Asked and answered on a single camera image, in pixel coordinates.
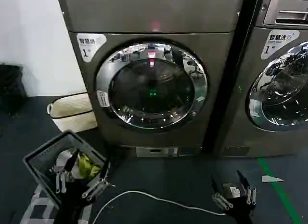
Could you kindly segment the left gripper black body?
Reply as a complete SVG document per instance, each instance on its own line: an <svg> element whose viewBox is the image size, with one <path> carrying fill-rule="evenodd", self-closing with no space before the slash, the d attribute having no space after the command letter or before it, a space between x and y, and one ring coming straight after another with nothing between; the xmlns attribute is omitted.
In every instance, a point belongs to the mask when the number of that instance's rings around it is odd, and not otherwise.
<svg viewBox="0 0 308 224"><path fill-rule="evenodd" d="M57 224L77 224L82 210L92 202L82 198L88 189L85 179L76 179L66 184L66 193L62 197L61 205L56 214Z"/></svg>

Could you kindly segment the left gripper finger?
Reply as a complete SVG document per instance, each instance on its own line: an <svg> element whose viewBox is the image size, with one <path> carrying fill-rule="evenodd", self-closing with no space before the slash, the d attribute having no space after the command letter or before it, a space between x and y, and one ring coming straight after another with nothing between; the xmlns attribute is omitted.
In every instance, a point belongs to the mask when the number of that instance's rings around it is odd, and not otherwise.
<svg viewBox="0 0 308 224"><path fill-rule="evenodd" d="M67 191L66 184L73 183L72 170L79 154L78 149L67 149L59 153L55 164L49 169L55 174L55 193L65 194Z"/></svg>
<svg viewBox="0 0 308 224"><path fill-rule="evenodd" d="M111 162L105 161L100 173L95 178L94 183L82 193L81 198L85 200L93 200L100 191L105 189L110 183L107 181L108 174L111 168Z"/></svg>

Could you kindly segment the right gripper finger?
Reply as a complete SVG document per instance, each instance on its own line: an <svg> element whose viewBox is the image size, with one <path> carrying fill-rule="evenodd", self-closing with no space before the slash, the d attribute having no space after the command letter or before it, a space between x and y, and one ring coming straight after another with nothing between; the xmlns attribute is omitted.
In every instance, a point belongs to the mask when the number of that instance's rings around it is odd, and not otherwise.
<svg viewBox="0 0 308 224"><path fill-rule="evenodd" d="M251 186L247 178L244 177L244 175L239 170L237 170L236 172L239 176L240 183L242 184L246 192L247 205L256 205L256 187Z"/></svg>
<svg viewBox="0 0 308 224"><path fill-rule="evenodd" d="M218 207L220 207L222 210L229 210L233 208L233 204L230 203L225 197L224 197L224 191L223 186L220 180L218 180L218 177L211 174L211 183L212 188L214 191L214 194L212 195L213 201L217 204Z"/></svg>

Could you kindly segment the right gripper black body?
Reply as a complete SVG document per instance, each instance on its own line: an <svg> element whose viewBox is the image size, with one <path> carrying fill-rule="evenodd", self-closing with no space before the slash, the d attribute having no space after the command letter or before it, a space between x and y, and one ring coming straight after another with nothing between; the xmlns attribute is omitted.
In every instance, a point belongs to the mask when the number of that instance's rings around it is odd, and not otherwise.
<svg viewBox="0 0 308 224"><path fill-rule="evenodd" d="M234 204L233 208L229 208L225 213L234 218L238 224L253 224L252 212L254 205Z"/></svg>

